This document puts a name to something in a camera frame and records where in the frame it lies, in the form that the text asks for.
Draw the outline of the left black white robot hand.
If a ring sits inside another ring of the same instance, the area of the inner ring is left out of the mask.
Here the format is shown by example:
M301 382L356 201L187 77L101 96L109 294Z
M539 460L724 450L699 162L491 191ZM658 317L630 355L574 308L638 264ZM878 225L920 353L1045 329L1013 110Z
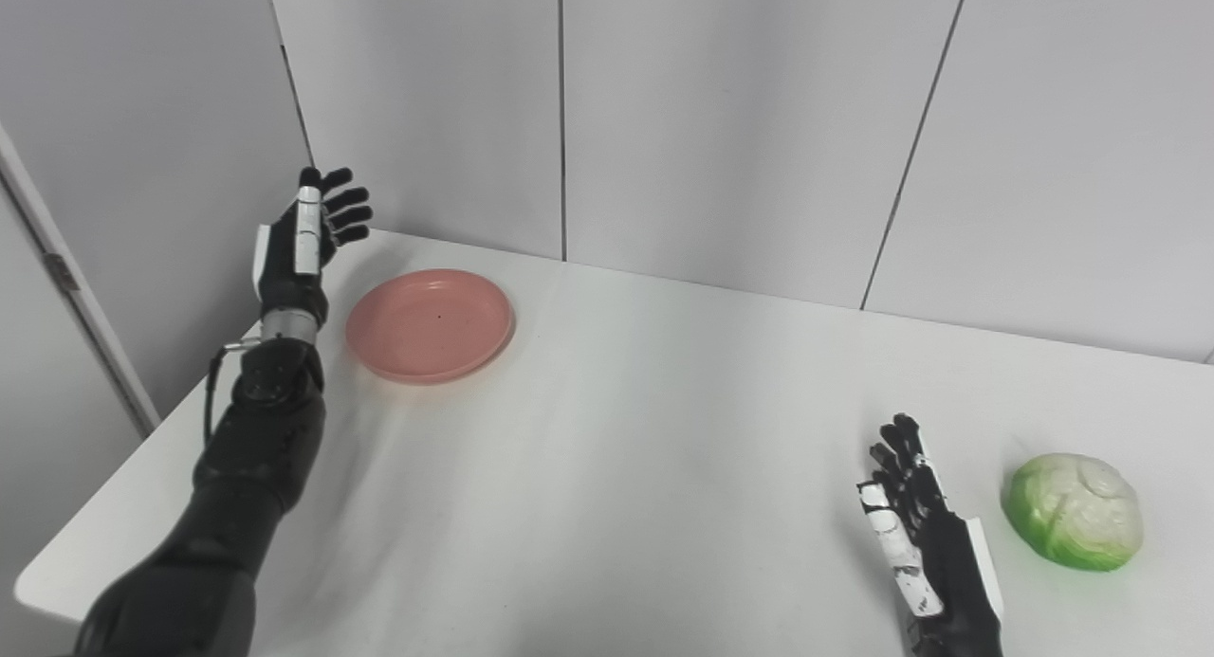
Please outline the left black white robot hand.
M353 185L350 168L304 168L285 213L257 232L254 284L260 315L296 310L325 325L329 301L322 270L339 249L369 237L373 216L369 191Z

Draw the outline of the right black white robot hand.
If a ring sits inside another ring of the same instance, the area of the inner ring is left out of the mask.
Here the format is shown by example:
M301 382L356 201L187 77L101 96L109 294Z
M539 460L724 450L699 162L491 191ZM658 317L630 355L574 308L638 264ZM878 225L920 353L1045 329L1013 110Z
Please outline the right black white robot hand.
M906 610L907 655L1002 656L1002 591L983 523L951 509L913 418L900 412L879 434L874 470L856 488Z

